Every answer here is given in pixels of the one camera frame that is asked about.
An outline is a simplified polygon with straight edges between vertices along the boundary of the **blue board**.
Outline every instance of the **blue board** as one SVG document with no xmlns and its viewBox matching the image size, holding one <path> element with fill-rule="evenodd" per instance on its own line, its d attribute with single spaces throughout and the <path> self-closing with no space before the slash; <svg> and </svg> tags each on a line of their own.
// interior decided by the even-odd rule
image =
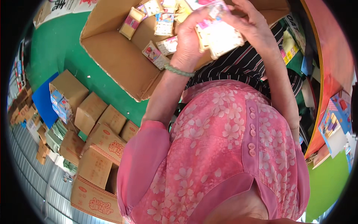
<svg viewBox="0 0 358 224">
<path fill-rule="evenodd" d="M 46 80 L 32 95 L 32 100 L 39 112 L 39 115 L 44 120 L 48 128 L 51 128 L 58 118 L 58 115 L 52 109 L 49 89 L 49 83 L 52 82 L 52 80 L 54 80 L 58 75 L 58 72 L 56 72 L 53 76 Z"/>
</svg>

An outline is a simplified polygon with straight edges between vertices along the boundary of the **box flap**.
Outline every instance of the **box flap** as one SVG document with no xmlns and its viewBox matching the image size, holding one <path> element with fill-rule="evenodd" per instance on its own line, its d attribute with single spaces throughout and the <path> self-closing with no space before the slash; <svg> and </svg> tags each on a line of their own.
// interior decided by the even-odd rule
<svg viewBox="0 0 358 224">
<path fill-rule="evenodd" d="M 80 41 L 97 34 L 117 30 L 131 8 L 139 3 L 140 0 L 99 1 L 88 16 Z"/>
<path fill-rule="evenodd" d="M 90 148 L 93 148 L 107 159 L 119 166 L 126 142 L 117 136 L 105 124 L 100 124 L 90 136 Z"/>
<path fill-rule="evenodd" d="M 138 102 L 159 74 L 159 69 L 117 30 L 83 39 L 81 44 L 93 60 Z"/>
<path fill-rule="evenodd" d="M 77 169 L 77 175 L 82 176 L 94 185 L 105 189 L 112 162 L 103 155 L 89 148 L 83 154 Z"/>
</svg>

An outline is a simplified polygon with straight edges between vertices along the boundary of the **cardboard box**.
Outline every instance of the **cardboard box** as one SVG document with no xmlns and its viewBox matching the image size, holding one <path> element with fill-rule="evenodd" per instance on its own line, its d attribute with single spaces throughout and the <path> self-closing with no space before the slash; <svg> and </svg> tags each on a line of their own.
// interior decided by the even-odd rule
<svg viewBox="0 0 358 224">
<path fill-rule="evenodd" d="M 75 166 L 78 166 L 83 147 L 84 141 L 73 131 L 67 131 L 58 153 Z"/>
<path fill-rule="evenodd" d="M 77 107 L 88 96 L 88 89 L 80 83 L 68 70 L 59 74 L 49 83 L 50 92 L 58 90 L 68 101 L 73 116 L 75 117 Z"/>
<path fill-rule="evenodd" d="M 118 110 L 116 110 L 111 104 L 103 112 L 101 117 L 98 119 L 97 123 L 99 124 L 108 124 L 111 130 L 119 135 L 124 124 L 126 123 L 126 117 L 123 116 Z"/>
<path fill-rule="evenodd" d="M 44 144 L 46 144 L 45 132 L 46 132 L 46 130 L 45 130 L 44 127 L 42 127 L 42 126 L 37 130 L 37 133 L 39 134 L 40 139 L 42 140 L 42 142 L 43 142 Z"/>
<path fill-rule="evenodd" d="M 86 141 L 84 150 L 92 148 L 119 166 L 126 142 L 105 124 L 100 124 Z"/>
<path fill-rule="evenodd" d="M 97 218 L 124 224 L 118 208 L 117 195 L 103 190 L 77 175 L 72 184 L 71 206 Z"/>
<path fill-rule="evenodd" d="M 132 121 L 127 121 L 127 123 L 124 125 L 120 137 L 128 142 L 133 136 L 135 136 L 138 132 L 139 128 L 136 126 Z"/>
<path fill-rule="evenodd" d="M 146 1 L 101 0 L 90 13 L 80 36 L 80 44 L 89 56 L 132 98 L 140 102 L 148 99 L 163 73 L 151 63 L 142 50 L 149 43 L 167 39 L 154 35 L 155 16 L 144 19 L 131 40 L 119 33 L 132 7 Z M 289 13 L 286 0 L 251 0 L 264 15 L 268 24 L 274 24 Z M 205 51 L 196 69 L 211 62 L 210 51 Z"/>
<path fill-rule="evenodd" d="M 112 162 L 92 148 L 83 154 L 78 165 L 77 175 L 92 184 L 105 189 Z"/>
<path fill-rule="evenodd" d="M 37 150 L 37 152 L 42 156 L 42 157 L 46 157 L 46 155 L 50 154 L 50 149 L 47 147 L 46 144 L 44 144 L 43 142 L 39 143 L 39 149 Z"/>
<path fill-rule="evenodd" d="M 89 135 L 107 104 L 95 92 L 92 92 L 77 108 L 74 124 Z"/>
<path fill-rule="evenodd" d="M 46 157 L 42 157 L 39 152 L 36 153 L 36 159 L 40 164 L 45 165 Z"/>
<path fill-rule="evenodd" d="M 26 113 L 26 115 L 25 115 L 25 120 L 26 121 L 29 121 L 29 120 L 31 120 L 32 119 L 32 117 L 33 117 L 33 115 L 35 114 L 36 112 L 35 112 L 35 109 L 34 109 L 34 107 L 33 106 L 30 106 L 29 107 L 29 111 Z"/>
</svg>

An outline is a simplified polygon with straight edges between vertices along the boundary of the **woman's hand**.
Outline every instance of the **woman's hand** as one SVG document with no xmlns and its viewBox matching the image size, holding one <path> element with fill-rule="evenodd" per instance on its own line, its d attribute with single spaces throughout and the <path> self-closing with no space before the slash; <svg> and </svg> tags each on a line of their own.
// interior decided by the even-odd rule
<svg viewBox="0 0 358 224">
<path fill-rule="evenodd" d="M 232 0 L 235 9 L 246 13 L 249 20 L 236 15 L 225 14 L 223 21 L 237 29 L 255 50 L 265 57 L 279 53 L 279 48 L 266 19 L 248 0 Z"/>
<path fill-rule="evenodd" d="M 208 9 L 194 11 L 178 27 L 178 46 L 170 64 L 180 70 L 193 72 L 202 57 L 199 52 L 199 38 L 195 26 L 208 16 Z"/>
</svg>

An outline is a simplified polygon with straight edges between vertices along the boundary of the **green floor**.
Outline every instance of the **green floor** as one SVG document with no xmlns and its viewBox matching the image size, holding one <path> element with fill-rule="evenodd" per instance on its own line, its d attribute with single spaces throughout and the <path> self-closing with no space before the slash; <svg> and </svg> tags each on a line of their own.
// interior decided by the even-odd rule
<svg viewBox="0 0 358 224">
<path fill-rule="evenodd" d="M 34 92 L 57 71 L 61 73 L 68 69 L 90 91 L 139 126 L 148 101 L 137 103 L 132 99 L 79 44 L 88 15 L 68 14 L 50 20 L 34 31 L 30 64 L 26 68 L 32 90 Z"/>
</svg>

